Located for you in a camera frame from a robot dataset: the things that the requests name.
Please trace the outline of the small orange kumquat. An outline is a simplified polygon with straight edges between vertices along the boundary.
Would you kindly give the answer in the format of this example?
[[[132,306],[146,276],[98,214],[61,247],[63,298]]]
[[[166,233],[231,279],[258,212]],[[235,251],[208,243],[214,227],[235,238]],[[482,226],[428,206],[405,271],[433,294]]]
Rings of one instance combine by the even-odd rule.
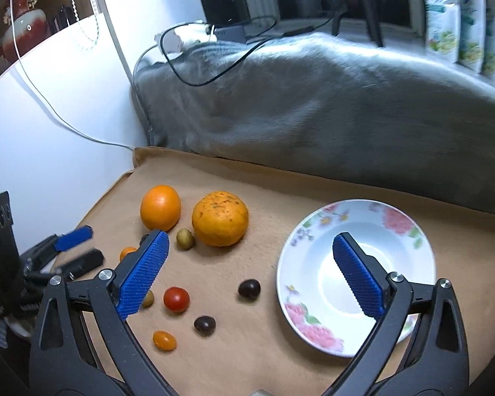
[[[136,252],[137,249],[135,247],[125,247],[119,254],[118,259],[122,261],[128,254]]]

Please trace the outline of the green olive fruit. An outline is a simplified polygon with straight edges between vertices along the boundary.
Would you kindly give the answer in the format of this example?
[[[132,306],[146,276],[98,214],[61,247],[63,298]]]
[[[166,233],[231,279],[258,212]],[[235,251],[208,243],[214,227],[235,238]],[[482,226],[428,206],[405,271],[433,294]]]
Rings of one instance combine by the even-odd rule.
[[[189,229],[180,229],[176,234],[176,242],[180,249],[189,250],[194,247],[196,241],[195,237]]]

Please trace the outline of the red cherry tomato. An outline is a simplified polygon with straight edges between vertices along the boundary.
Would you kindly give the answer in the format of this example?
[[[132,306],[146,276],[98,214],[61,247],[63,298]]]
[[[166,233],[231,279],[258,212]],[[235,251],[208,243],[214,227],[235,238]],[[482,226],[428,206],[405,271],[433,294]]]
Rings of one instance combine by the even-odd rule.
[[[181,287],[172,286],[163,294],[163,305],[172,313],[181,314],[185,312],[189,304],[189,293]]]

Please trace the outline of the white floral plate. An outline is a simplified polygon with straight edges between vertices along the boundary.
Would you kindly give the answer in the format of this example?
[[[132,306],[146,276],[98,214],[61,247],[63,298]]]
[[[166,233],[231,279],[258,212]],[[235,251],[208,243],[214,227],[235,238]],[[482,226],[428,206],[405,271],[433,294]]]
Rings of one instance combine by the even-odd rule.
[[[326,354],[351,358],[375,321],[362,312],[333,259],[333,239],[341,232],[348,232],[386,271],[412,282],[434,284],[436,261],[417,223],[382,202],[338,201],[296,226],[276,271],[280,308],[304,342]]]

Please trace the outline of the smooth orange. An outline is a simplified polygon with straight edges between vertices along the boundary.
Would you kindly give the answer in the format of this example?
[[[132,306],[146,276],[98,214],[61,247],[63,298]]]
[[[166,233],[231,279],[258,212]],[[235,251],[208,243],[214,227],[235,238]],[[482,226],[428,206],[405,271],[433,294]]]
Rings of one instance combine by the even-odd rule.
[[[178,192],[168,185],[153,187],[142,198],[140,217],[147,229],[168,232],[181,218]]]

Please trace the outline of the orange cherry tomato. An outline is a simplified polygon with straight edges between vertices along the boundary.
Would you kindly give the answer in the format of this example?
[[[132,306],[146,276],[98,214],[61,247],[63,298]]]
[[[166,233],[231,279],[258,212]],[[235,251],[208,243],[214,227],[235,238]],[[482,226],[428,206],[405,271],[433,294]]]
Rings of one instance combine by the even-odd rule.
[[[156,331],[153,333],[153,344],[162,352],[171,352],[177,348],[177,340],[166,331]]]

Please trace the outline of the speckled large orange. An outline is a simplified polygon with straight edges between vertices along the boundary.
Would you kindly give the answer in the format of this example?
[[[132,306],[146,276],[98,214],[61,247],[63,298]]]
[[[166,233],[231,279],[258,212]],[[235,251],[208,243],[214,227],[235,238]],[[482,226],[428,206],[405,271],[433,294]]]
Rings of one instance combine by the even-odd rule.
[[[196,203],[191,222],[196,238],[216,248],[238,243],[248,230],[246,204],[227,191],[214,191]]]

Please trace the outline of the yellow green small fruit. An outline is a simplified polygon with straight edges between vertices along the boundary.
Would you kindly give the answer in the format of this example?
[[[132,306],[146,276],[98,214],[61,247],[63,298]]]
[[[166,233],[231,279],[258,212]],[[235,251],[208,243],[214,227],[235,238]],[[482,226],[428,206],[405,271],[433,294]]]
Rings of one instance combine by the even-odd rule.
[[[141,307],[143,309],[148,309],[151,305],[154,303],[154,295],[151,290],[147,291],[146,296],[144,297],[144,300],[141,304]]]

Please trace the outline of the beige fleece mat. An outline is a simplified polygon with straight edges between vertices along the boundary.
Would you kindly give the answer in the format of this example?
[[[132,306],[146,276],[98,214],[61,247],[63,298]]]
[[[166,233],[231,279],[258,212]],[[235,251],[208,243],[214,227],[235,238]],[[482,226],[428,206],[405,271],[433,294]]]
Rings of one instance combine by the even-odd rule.
[[[141,148],[135,166],[118,166],[103,181],[81,166],[57,179],[56,216],[68,226],[89,224],[94,246],[107,266],[144,234],[139,217],[143,195],[159,184],[181,196],[180,227],[204,195],[225,190],[249,210],[246,237],[229,249],[202,243],[173,247],[153,285],[156,296],[171,286],[186,289],[188,311],[171,315],[160,302],[132,315],[129,325],[166,380],[181,395],[319,395],[346,367],[295,335],[277,301],[278,256],[293,228],[316,209],[366,198],[412,217],[428,238],[439,276],[449,278],[460,303],[470,353],[470,374],[495,366],[495,215],[388,189],[293,174],[160,148]],[[239,285],[257,279],[256,300],[241,299]],[[216,329],[200,335],[194,322],[212,316]],[[153,333],[166,331],[177,348],[162,352]]]

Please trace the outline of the grey plush blanket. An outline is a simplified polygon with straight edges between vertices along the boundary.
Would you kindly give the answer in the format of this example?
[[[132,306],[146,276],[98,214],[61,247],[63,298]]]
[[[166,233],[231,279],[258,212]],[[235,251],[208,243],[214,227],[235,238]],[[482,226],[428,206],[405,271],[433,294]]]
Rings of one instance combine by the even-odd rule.
[[[495,214],[495,86],[314,33],[194,46],[134,77],[153,145]]]

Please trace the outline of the red white figurine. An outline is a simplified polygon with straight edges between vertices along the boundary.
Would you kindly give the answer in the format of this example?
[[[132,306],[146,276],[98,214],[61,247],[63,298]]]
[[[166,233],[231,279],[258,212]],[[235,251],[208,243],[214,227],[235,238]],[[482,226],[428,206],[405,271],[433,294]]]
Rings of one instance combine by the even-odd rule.
[[[2,0],[0,5],[0,67],[15,63],[50,35],[39,0]]]

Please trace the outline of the white power adapter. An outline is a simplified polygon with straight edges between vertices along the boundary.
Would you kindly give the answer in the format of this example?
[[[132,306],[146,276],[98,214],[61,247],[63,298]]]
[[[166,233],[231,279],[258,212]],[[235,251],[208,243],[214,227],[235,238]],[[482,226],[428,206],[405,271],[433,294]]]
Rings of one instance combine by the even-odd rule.
[[[154,36],[159,49],[166,54],[182,53],[201,42],[197,31],[191,26],[177,27],[174,30],[165,30]]]

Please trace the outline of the floral refill pouch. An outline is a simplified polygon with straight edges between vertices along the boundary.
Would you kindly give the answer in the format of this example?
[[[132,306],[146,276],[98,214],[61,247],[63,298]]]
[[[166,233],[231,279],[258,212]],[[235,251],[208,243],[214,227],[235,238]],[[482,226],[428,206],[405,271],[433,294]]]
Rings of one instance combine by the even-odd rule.
[[[426,48],[447,63],[456,63],[460,45],[460,0],[425,0]]]
[[[460,25],[459,63],[480,73],[485,50],[485,0],[460,0]]]
[[[495,0],[485,0],[485,50],[482,74],[495,84]]]

